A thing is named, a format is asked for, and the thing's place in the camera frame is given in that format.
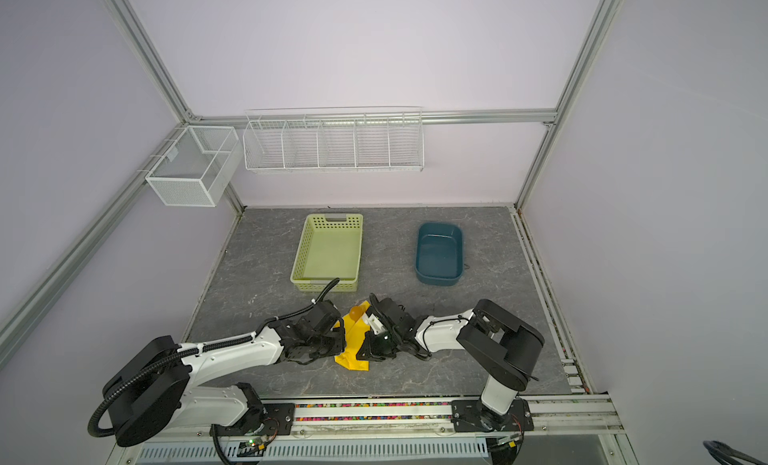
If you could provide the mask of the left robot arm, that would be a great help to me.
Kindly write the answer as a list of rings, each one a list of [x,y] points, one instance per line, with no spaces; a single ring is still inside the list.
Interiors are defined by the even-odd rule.
[[[208,427],[214,439],[278,432],[279,417],[251,384],[209,383],[248,368],[308,365],[340,354],[343,320],[327,299],[338,283],[332,279],[309,305],[268,318],[252,332],[200,343],[177,343],[169,335],[152,340],[104,386],[88,434],[130,447],[192,426]]]

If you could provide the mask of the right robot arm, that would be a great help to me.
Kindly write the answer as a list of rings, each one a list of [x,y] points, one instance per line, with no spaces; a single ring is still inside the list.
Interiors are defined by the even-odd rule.
[[[390,298],[369,296],[360,321],[367,329],[347,340],[347,350],[363,362],[407,353],[428,360],[440,351],[463,350],[487,373],[479,411],[493,418],[509,414],[518,394],[535,381],[534,368],[545,345],[532,325],[488,299],[471,310],[415,318]]]

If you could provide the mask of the yellow paper napkin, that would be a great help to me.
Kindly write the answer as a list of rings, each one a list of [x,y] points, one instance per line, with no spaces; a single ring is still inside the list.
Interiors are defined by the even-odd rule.
[[[345,348],[339,355],[334,357],[334,360],[338,365],[347,370],[368,371],[370,369],[370,363],[367,360],[357,358],[364,344],[366,333],[371,330],[370,326],[363,319],[369,307],[370,303],[363,301],[353,306],[342,317],[345,332]]]

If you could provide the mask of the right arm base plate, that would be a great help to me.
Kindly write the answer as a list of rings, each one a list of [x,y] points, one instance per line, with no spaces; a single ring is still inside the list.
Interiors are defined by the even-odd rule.
[[[527,401],[515,398],[508,411],[498,415],[479,399],[450,402],[454,430],[458,433],[529,432],[534,423]]]

